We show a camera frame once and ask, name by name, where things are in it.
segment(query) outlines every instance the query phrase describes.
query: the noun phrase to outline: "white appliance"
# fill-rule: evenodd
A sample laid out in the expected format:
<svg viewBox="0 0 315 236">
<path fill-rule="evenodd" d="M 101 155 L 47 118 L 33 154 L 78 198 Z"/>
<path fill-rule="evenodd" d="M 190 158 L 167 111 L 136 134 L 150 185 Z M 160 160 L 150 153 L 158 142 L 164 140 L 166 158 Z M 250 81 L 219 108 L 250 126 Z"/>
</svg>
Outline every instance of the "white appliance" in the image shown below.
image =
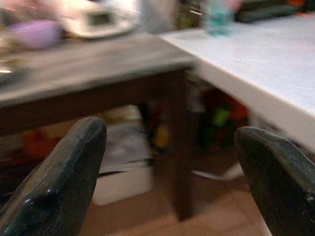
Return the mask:
<svg viewBox="0 0 315 236">
<path fill-rule="evenodd" d="M 135 8 L 117 8 L 118 0 L 56 0 L 53 9 L 63 28 L 84 38 L 101 38 L 135 29 Z"/>
</svg>

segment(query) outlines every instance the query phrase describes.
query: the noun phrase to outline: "green object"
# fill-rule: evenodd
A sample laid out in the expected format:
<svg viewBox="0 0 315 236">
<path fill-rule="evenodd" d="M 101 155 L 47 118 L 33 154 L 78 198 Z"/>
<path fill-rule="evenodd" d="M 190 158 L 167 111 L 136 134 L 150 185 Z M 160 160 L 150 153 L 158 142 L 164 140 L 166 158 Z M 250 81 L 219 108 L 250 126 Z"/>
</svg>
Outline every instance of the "green object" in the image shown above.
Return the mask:
<svg viewBox="0 0 315 236">
<path fill-rule="evenodd" d="M 229 117 L 231 115 L 231 111 L 228 107 L 222 106 L 219 107 L 213 117 L 213 125 L 217 127 L 222 127 L 226 124 Z"/>
</svg>

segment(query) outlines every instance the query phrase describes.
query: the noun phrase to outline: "wooden floor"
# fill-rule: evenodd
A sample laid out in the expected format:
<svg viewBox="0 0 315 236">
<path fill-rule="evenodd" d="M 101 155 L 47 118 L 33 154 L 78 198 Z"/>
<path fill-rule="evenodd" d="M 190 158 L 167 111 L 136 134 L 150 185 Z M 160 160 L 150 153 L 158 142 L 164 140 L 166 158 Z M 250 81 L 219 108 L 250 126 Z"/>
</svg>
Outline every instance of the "wooden floor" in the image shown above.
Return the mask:
<svg viewBox="0 0 315 236">
<path fill-rule="evenodd" d="M 220 174 L 236 162 L 234 152 L 196 154 L 193 167 Z M 171 163 L 157 160 L 156 187 L 105 206 L 91 204 L 80 236 L 267 236 L 263 219 L 241 177 L 220 182 L 193 178 L 194 217 L 179 222 L 168 195 Z"/>
</svg>

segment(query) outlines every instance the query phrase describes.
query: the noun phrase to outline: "white table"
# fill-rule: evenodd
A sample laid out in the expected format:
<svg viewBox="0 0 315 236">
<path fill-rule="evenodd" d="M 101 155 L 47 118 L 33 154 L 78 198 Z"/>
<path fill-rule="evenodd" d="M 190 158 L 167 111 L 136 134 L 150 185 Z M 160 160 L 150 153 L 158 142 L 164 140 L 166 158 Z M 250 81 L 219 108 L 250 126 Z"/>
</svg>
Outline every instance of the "white table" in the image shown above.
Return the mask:
<svg viewBox="0 0 315 236">
<path fill-rule="evenodd" d="M 202 29 L 161 38 L 196 56 L 205 81 L 315 150 L 315 15 L 235 24 L 228 38 Z"/>
</svg>

